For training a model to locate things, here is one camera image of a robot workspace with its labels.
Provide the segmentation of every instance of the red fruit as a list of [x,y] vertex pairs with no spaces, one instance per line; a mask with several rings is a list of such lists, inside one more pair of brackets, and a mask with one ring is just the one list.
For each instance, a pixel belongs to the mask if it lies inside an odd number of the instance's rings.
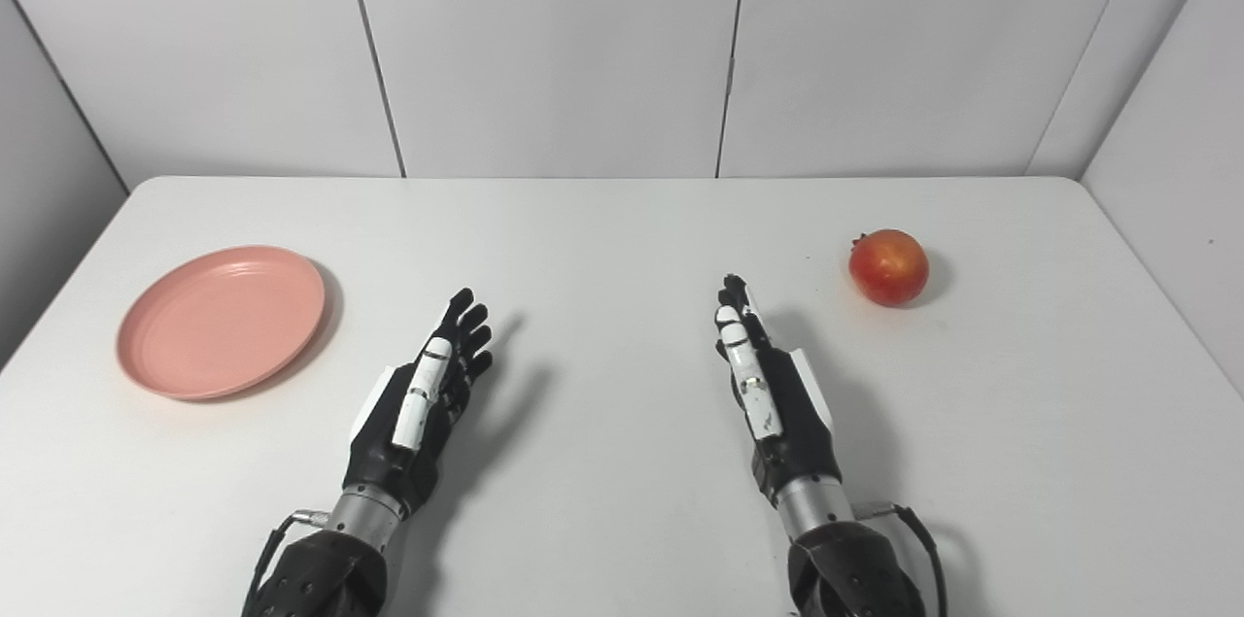
[[929,280],[929,259],[912,236],[894,229],[861,234],[851,249],[851,279],[866,297],[899,306],[917,297]]

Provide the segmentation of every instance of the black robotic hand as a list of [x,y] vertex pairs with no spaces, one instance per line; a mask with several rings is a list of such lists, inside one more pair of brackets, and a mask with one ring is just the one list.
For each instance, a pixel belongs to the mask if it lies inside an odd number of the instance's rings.
[[907,508],[855,506],[833,458],[833,423],[804,352],[775,347],[746,284],[725,277],[718,292],[717,351],[730,364],[734,399],[755,440],[751,471],[791,540],[787,573],[801,617],[923,617],[924,603],[894,550],[862,525],[877,515],[906,520],[933,557],[938,603],[945,588],[932,536]]
[[469,289],[454,295],[417,360],[386,372],[388,381],[350,444],[346,493],[377,485],[399,503],[402,520],[432,495],[437,462],[470,402],[471,383],[493,364],[483,350],[493,337],[484,325],[488,307],[474,301]]
[[[350,444],[350,464],[332,513],[300,510],[270,536],[243,617],[376,617],[384,605],[384,550],[397,526],[428,501],[437,462],[471,384],[493,363],[488,308],[470,290],[444,316],[409,364],[388,368],[368,397]],[[291,544],[272,576],[267,564],[294,522],[321,531]]]

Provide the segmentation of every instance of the black cable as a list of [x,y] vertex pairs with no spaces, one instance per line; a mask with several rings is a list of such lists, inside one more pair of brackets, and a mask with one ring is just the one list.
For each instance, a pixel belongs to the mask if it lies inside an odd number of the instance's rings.
[[250,617],[250,608],[255,605],[255,597],[259,596],[259,583],[264,580],[264,573],[267,573],[267,565],[272,562],[272,556],[285,541],[285,534],[290,531],[294,522],[294,515],[290,515],[279,527],[267,534],[267,542],[264,545],[264,551],[259,552],[255,576],[250,580],[250,590],[246,591],[246,600],[241,606],[241,617]]
[[945,573],[942,572],[942,560],[937,555],[937,542],[933,541],[933,535],[929,534],[924,522],[921,522],[921,519],[916,516],[914,510],[896,505],[894,514],[916,535],[916,539],[921,540],[921,544],[924,545],[924,551],[929,554],[929,564],[933,565],[933,581],[937,582],[938,617],[945,617]]

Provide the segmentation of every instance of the pink plate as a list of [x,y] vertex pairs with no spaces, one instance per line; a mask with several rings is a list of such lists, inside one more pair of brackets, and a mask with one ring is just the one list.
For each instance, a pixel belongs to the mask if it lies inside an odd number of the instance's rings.
[[117,335],[129,378],[169,398],[239,392],[306,347],[323,315],[313,264],[280,248],[200,255],[148,287]]

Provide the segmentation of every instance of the tabletop surface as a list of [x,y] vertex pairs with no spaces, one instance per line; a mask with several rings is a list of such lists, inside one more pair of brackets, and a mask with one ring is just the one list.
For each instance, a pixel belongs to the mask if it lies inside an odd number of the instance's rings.
[[[880,228],[929,250],[914,307],[846,277]],[[325,272],[306,356],[216,403],[129,383],[129,304],[244,244]],[[929,525],[957,617],[1244,603],[1244,402],[1079,184],[172,178],[138,188],[0,374],[5,612],[238,613],[267,531],[335,501],[379,371],[470,285],[498,366],[389,550],[387,613],[790,615],[713,352],[728,271],[809,352],[848,496]],[[919,545],[880,529],[931,598]]]

